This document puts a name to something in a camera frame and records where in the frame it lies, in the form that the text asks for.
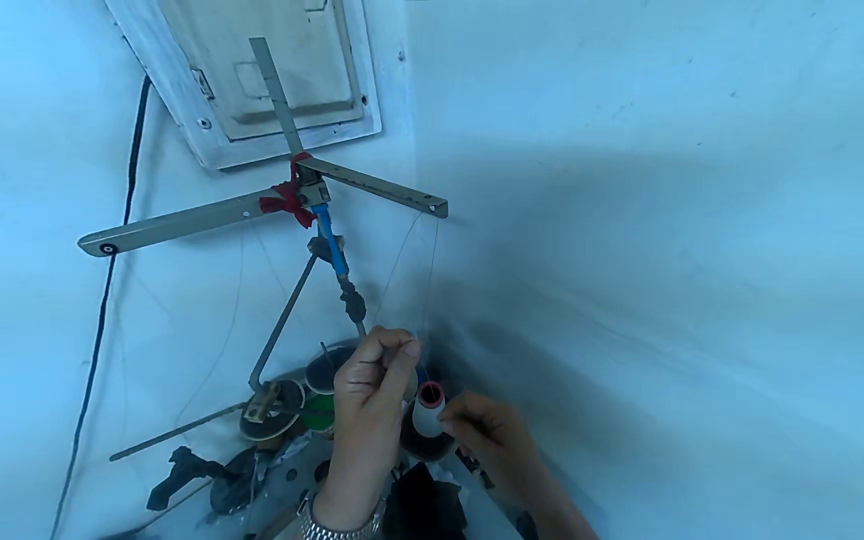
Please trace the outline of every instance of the white wall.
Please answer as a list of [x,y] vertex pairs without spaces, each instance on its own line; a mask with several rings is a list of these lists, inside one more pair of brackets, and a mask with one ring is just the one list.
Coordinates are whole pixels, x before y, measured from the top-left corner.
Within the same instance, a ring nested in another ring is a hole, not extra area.
[[[366,1],[385,129],[315,153],[408,185],[415,164],[407,63],[398,59],[403,12],[380,4]],[[121,220],[142,77],[101,0],[0,0],[0,538],[46,538],[51,528],[108,265],[76,240]],[[286,178],[281,160],[205,171],[151,92],[133,219]],[[416,213],[330,186],[335,229],[346,236],[351,277],[371,324]],[[249,396],[248,375],[305,266],[311,236],[291,216],[273,215],[120,257],[62,538],[117,533],[151,517],[148,492],[168,475],[179,444],[216,460],[244,448],[228,417],[186,440],[107,461]],[[410,240],[406,251],[413,247]],[[399,263],[389,288],[381,317],[389,324],[417,328],[422,320],[405,294],[414,289],[411,276],[421,274],[412,263]],[[267,376],[304,365],[320,340],[354,336],[338,297],[334,274],[318,266]]]
[[441,358],[606,538],[864,538],[864,2],[407,6]]

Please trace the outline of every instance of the blue handle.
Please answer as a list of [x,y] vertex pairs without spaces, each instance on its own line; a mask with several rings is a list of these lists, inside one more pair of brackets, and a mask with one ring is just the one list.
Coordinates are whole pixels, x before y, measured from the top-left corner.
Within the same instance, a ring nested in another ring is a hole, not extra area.
[[332,252],[332,268],[335,270],[335,275],[339,278],[349,276],[346,260],[342,258],[342,251],[339,251],[339,245],[335,242],[335,235],[332,234],[332,218],[329,216],[329,203],[313,204],[311,210],[318,217],[318,235],[328,240],[328,250]]

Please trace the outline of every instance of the wristwatch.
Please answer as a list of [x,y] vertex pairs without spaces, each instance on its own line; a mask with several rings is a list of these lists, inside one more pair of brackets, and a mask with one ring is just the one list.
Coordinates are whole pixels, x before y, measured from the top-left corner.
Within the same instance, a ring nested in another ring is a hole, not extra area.
[[372,517],[356,530],[329,530],[318,524],[312,517],[312,503],[315,495],[309,493],[298,505],[298,528],[302,531],[302,540],[370,540],[376,537],[382,514],[385,513],[385,498],[379,498]]

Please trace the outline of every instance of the red cloth tie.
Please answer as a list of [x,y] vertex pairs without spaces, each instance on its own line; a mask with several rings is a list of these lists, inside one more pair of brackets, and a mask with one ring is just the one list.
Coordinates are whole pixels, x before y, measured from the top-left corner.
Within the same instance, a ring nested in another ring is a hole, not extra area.
[[315,214],[303,208],[303,204],[299,202],[299,166],[296,165],[296,162],[311,157],[312,155],[308,152],[298,153],[292,157],[292,178],[289,179],[289,181],[284,181],[279,185],[273,185],[271,187],[282,198],[258,198],[258,206],[259,209],[262,210],[262,214],[285,211],[294,215],[295,221],[297,221],[302,227],[305,227],[306,229],[312,227],[312,222],[315,221]]

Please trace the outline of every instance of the metal bracket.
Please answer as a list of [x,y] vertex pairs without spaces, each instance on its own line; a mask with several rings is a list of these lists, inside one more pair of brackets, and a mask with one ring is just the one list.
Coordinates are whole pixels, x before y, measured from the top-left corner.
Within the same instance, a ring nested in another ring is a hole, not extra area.
[[[296,129],[292,110],[289,108],[285,93],[282,91],[282,82],[272,60],[269,45],[265,37],[252,37],[248,40],[248,44],[251,45],[259,71],[262,73],[262,79],[269,91],[275,114],[278,116],[285,139],[289,143],[289,150],[292,151],[293,156],[297,156],[304,152],[302,141],[299,139],[299,130]],[[322,180],[324,175],[427,215],[434,215],[438,218],[449,216],[449,201],[411,187],[392,183],[315,157],[306,157],[306,159],[298,161],[296,165],[300,185],[298,199],[305,208],[330,202],[329,190]],[[108,257],[166,240],[180,239],[231,225],[238,221],[264,215],[259,207],[258,200],[260,197],[282,198],[273,189],[263,189],[241,197],[212,202],[136,221],[122,227],[93,232],[78,240],[78,247],[93,257]]]
[[[78,240],[78,247],[93,257],[108,257],[166,240],[180,239],[203,231],[210,231],[266,215],[262,212],[258,202],[262,197],[282,199],[276,190],[263,189],[241,197],[211,202],[136,221],[121,227],[92,232]],[[299,200],[304,201],[304,207],[327,203],[331,200],[324,181],[301,186],[298,189],[298,197]]]
[[386,181],[382,178],[360,173],[359,171],[329,163],[316,157],[306,157],[297,163],[299,168],[306,167],[337,180],[347,186],[367,191],[383,199],[399,203],[417,211],[445,219],[449,217],[449,201],[435,195]]

